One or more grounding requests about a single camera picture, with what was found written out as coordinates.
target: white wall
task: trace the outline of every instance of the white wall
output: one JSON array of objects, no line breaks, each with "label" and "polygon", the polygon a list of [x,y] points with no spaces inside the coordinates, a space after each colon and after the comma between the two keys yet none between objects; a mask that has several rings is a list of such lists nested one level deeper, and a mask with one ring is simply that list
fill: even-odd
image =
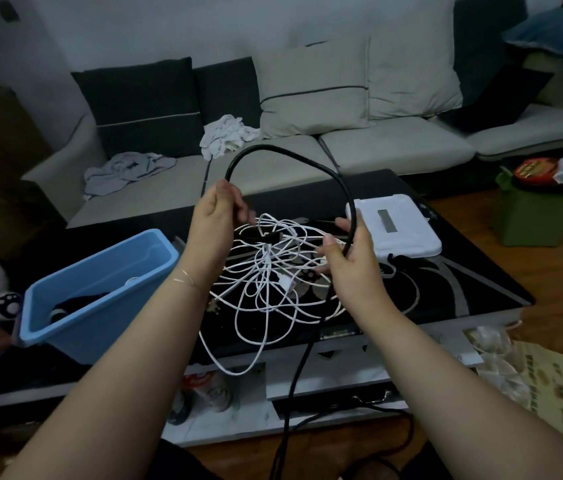
[{"label": "white wall", "polygon": [[6,23],[0,17],[0,85],[13,88],[57,150],[88,105],[34,5],[30,0],[10,1],[21,21]]},{"label": "white wall", "polygon": [[[191,55],[194,66],[366,29],[421,0],[33,0],[72,70]],[[528,0],[531,13],[561,0]]]}]

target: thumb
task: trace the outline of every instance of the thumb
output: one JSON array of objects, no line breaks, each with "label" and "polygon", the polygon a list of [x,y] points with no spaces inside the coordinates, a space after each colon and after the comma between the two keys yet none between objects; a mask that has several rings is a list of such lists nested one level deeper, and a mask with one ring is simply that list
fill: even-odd
[{"label": "thumb", "polygon": [[215,191],[217,193],[215,212],[232,216],[233,208],[235,207],[235,196],[233,195],[230,184],[222,178],[215,185]]},{"label": "thumb", "polygon": [[328,261],[331,271],[335,271],[346,261],[346,258],[341,254],[341,248],[332,234],[326,234],[323,242],[322,251],[324,256]]}]

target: black tabletop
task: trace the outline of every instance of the black tabletop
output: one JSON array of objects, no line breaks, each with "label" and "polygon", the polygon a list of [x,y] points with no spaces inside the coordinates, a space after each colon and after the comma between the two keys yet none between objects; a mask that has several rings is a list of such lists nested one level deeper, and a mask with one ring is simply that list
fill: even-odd
[{"label": "black tabletop", "polygon": [[[532,295],[490,260],[459,231],[439,216],[421,197],[395,173],[386,169],[345,178],[354,198],[375,198],[407,194],[429,218],[430,225],[442,242],[441,255],[434,258],[396,258],[400,271],[385,280],[386,290],[402,310],[409,308],[418,288],[418,305],[407,316],[418,324],[456,317],[479,315],[534,303]],[[267,212],[278,219],[305,217],[310,221],[332,221],[344,215],[345,196],[334,180],[299,185],[286,189],[247,196],[258,213]],[[38,244],[28,253],[27,270],[20,287],[25,287],[65,266],[127,239],[146,229],[157,228],[168,239],[175,236],[184,241],[193,208],[167,210],[146,216],[131,217],[106,223],[63,230]],[[257,347],[239,340],[232,326],[216,314],[206,314],[202,331],[217,357],[250,353]],[[258,333],[259,325],[252,329]],[[348,314],[328,324],[328,332],[337,328],[354,329]],[[293,333],[278,347],[308,342],[311,326],[295,326]],[[34,373],[30,364],[34,363]],[[210,363],[210,358],[197,343],[191,363]],[[11,349],[0,359],[0,394],[29,387],[42,387],[79,379],[88,367],[73,362],[48,346]]]}]

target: blue plastic bin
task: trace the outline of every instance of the blue plastic bin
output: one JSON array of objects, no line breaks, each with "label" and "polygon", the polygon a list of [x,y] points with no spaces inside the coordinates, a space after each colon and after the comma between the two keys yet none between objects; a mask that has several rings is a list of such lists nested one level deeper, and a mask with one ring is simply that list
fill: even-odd
[{"label": "blue plastic bin", "polygon": [[[19,338],[25,346],[47,342],[79,363],[95,363],[126,330],[178,259],[179,253],[164,234],[151,229],[46,276],[24,295]],[[105,292],[109,294],[51,323],[55,305]]]}]

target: dark gray cushion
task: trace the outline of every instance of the dark gray cushion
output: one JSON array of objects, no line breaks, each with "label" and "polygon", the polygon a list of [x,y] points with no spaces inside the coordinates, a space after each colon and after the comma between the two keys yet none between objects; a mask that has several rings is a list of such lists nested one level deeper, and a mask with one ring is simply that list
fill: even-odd
[{"label": "dark gray cushion", "polygon": [[262,108],[251,57],[198,67],[193,72],[205,125],[232,114],[243,118],[246,126],[259,128]]},{"label": "dark gray cushion", "polygon": [[527,17],[526,0],[455,2],[455,72],[464,106],[474,103],[501,68],[514,62],[501,33]]},{"label": "dark gray cushion", "polygon": [[204,125],[191,58],[73,73],[108,157],[199,155]]}]

